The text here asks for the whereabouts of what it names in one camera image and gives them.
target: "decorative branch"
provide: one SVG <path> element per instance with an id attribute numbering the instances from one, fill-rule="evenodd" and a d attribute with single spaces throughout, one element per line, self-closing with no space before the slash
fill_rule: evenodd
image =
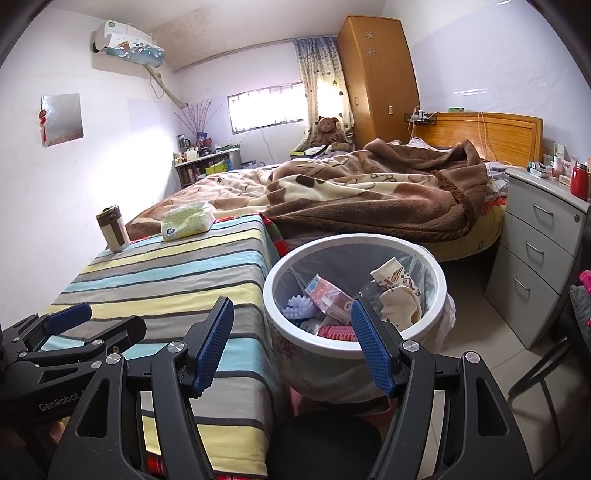
<path id="1" fill-rule="evenodd" d="M 188 105 L 186 108 L 181 109 L 182 116 L 176 112 L 175 115 L 189 129 L 193 136 L 197 138 L 200 132 L 205 132 L 209 121 L 222 107 L 220 105 L 211 115 L 208 115 L 211 104 L 211 100 L 201 100 L 199 103 Z"/>

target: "metal screw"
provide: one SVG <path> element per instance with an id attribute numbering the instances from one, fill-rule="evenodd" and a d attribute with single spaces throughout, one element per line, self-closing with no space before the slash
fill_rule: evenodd
<path id="1" fill-rule="evenodd" d="M 167 349 L 170 353 L 179 353 L 184 348 L 184 343 L 175 341 L 170 342 L 167 346 Z"/>
<path id="2" fill-rule="evenodd" d="M 471 364 L 477 364 L 480 361 L 480 355 L 476 352 L 468 352 L 466 354 L 466 360 L 468 360 Z"/>
<path id="3" fill-rule="evenodd" d="M 402 347 L 409 352 L 416 352 L 419 349 L 419 345 L 414 340 L 407 340 L 402 344 Z"/>
<path id="4" fill-rule="evenodd" d="M 121 355 L 120 354 L 118 354 L 118 353 L 112 353 L 112 354 L 110 354 L 107 357 L 106 362 L 109 365 L 115 365 L 115 364 L 118 364 L 120 360 L 121 360 Z"/>

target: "black chair leg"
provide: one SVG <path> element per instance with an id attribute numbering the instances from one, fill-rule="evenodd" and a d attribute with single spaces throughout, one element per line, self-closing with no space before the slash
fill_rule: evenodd
<path id="1" fill-rule="evenodd" d="M 529 390 L 536 384 L 540 384 L 544 398 L 548 404 L 550 411 L 550 417 L 552 418 L 552 424 L 554 426 L 554 433 L 556 435 L 557 448 L 561 448 L 561 437 L 560 437 L 560 425 L 558 423 L 558 416 L 556 415 L 556 409 L 552 402 L 548 385 L 546 385 L 546 377 L 550 375 L 556 368 L 566 359 L 570 352 L 569 340 L 565 337 L 560 339 L 541 359 L 534 367 L 527 372 L 521 379 L 519 379 L 515 385 L 509 389 L 509 404 L 511 401 L 521 395 L 523 392 Z"/>

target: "drawer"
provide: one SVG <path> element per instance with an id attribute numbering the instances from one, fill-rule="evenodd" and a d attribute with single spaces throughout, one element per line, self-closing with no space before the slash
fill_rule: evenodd
<path id="1" fill-rule="evenodd" d="M 502 245 L 485 296 L 526 348 L 544 329 L 558 301 L 558 294 Z"/>
<path id="2" fill-rule="evenodd" d="M 501 245 L 562 293 L 574 263 L 564 248 L 510 213 L 505 214 Z"/>
<path id="3" fill-rule="evenodd" d="M 506 211 L 576 257 L 586 220 L 580 210 L 533 185 L 511 178 Z"/>

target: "ceiling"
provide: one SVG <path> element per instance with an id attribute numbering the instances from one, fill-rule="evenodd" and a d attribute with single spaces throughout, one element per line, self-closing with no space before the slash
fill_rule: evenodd
<path id="1" fill-rule="evenodd" d="M 381 16 L 385 0 L 54 0 L 54 8 L 153 33 L 174 69 L 285 38 L 337 34 L 348 14 Z"/>

